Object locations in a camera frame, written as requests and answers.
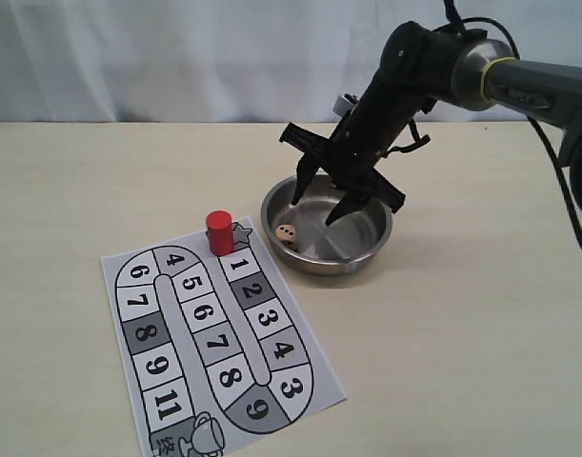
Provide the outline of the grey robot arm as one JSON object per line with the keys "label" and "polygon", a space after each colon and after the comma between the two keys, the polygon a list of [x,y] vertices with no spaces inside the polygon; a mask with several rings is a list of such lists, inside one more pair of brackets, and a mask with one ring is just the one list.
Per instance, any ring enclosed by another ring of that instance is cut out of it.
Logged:
{"label": "grey robot arm", "polygon": [[399,211],[405,194],[376,170],[392,152],[412,152],[430,138],[414,117],[438,102],[469,111],[499,105],[562,129],[557,163],[570,170],[572,196],[582,212],[582,68],[522,60],[482,29],[428,30],[409,21],[388,38],[370,83],[346,107],[329,137],[288,124],[280,140],[303,154],[291,201],[297,204],[317,171],[343,195],[331,225],[377,200]]}

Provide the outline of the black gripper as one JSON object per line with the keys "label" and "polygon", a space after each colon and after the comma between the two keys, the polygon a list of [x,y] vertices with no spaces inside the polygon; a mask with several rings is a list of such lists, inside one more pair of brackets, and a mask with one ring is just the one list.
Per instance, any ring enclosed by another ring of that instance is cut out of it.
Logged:
{"label": "black gripper", "polygon": [[375,77],[351,112],[342,117],[327,138],[289,123],[279,141],[303,153],[296,166],[291,205],[296,206],[322,169],[343,192],[325,220],[335,221],[360,211],[372,200],[399,211],[405,194],[375,169],[392,152],[412,152],[430,141],[417,130],[414,116],[428,112],[435,100],[409,86],[391,86]]}

